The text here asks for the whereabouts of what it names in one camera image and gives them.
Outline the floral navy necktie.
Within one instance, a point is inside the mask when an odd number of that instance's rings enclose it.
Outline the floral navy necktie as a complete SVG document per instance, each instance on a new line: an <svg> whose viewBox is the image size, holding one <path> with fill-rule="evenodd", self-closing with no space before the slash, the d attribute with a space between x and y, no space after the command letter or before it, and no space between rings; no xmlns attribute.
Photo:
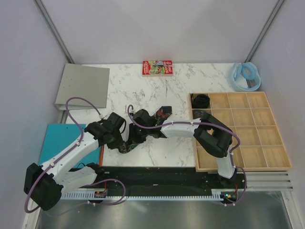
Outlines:
<svg viewBox="0 0 305 229"><path fill-rule="evenodd" d="M166 121L171 115L171 106L162 106L153 115L149 115L145 109L141 109L135 113L129 113L132 122L129 124L128 139L127 141L123 141L123 143L118 147L119 152L125 154L132 151L138 145L144 143L149 136L152 136L156 139L167 138L161 132L160 127L154 129L146 129L137 126L134 122L145 127L155 127L162 125L164 121Z"/></svg>

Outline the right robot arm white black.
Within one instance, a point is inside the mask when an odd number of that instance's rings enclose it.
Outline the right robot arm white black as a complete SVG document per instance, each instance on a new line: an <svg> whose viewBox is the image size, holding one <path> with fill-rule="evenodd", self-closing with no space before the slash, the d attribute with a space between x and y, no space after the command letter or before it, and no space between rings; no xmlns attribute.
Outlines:
<svg viewBox="0 0 305 229"><path fill-rule="evenodd" d="M132 114L132 109L132 105L127 108L134 128L134 131L130 131L131 140L145 140L148 136L194 138L209 155L215 157L219 184L228 188L235 183L237 168L232 152L239 147L241 141L237 134L217 118L204 113L201 118L175 121L167 119L171 113L150 116L144 109Z"/></svg>

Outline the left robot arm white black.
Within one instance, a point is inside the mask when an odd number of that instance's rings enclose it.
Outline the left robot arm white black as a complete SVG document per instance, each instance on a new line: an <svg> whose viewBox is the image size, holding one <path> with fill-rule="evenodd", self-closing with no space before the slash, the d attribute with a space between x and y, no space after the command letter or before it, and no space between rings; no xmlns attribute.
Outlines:
<svg viewBox="0 0 305 229"><path fill-rule="evenodd" d="M78 172L70 172L80 160L97 148L122 142L121 126L126 120L116 113L107 119L92 122L81 128L81 134L68 147L41 165L32 163L25 175L24 192L26 201L33 200L45 211L53 208L61 196L83 186L101 187L105 177L89 166Z"/></svg>

